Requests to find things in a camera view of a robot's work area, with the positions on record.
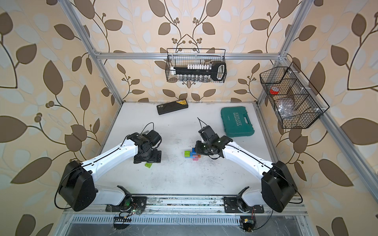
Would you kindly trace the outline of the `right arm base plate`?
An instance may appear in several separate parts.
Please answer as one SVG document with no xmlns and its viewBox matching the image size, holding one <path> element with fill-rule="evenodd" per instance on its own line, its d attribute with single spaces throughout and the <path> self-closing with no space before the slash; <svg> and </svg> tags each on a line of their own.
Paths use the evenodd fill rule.
<svg viewBox="0 0 378 236">
<path fill-rule="evenodd" d="M 263 205 L 247 205 L 239 197 L 223 197 L 225 213 L 264 213 Z"/>
</svg>

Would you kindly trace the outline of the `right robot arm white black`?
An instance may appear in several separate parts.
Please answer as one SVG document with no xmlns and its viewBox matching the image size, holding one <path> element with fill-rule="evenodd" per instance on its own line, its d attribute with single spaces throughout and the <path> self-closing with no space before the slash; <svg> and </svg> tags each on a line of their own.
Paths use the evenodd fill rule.
<svg viewBox="0 0 378 236">
<path fill-rule="evenodd" d="M 200 155 L 218 155 L 230 160 L 260 181 L 259 189 L 250 190 L 247 186 L 237 195 L 236 205 L 243 212 L 263 204 L 276 212 L 282 212 L 298 191 L 288 167 L 283 162 L 273 163 L 260 158 L 226 136 L 212 142 L 197 141 L 195 152 Z"/>
</svg>

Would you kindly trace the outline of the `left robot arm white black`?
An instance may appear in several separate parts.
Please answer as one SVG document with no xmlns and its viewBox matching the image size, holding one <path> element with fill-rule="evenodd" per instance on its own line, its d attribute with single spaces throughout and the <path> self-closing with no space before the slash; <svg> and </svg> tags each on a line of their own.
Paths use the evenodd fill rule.
<svg viewBox="0 0 378 236">
<path fill-rule="evenodd" d="M 160 163 L 161 136 L 154 130 L 147 134 L 133 133 L 116 147 L 90 160 L 70 162 L 64 170 L 56 195 L 61 196 L 74 211 L 82 211 L 91 205 L 110 206 L 115 211 L 130 211 L 136 203 L 132 194 L 123 186 L 108 188 L 96 182 L 107 172 L 127 159 L 134 164 Z"/>
</svg>

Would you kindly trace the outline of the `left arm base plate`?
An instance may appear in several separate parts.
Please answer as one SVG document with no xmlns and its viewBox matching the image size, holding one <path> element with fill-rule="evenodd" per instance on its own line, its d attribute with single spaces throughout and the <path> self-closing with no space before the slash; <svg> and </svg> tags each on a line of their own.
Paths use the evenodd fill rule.
<svg viewBox="0 0 378 236">
<path fill-rule="evenodd" d="M 127 212 L 141 214 L 147 205 L 147 197 L 145 196 L 134 196 L 125 198 L 119 205 L 107 205 L 105 208 L 106 212 Z"/>
</svg>

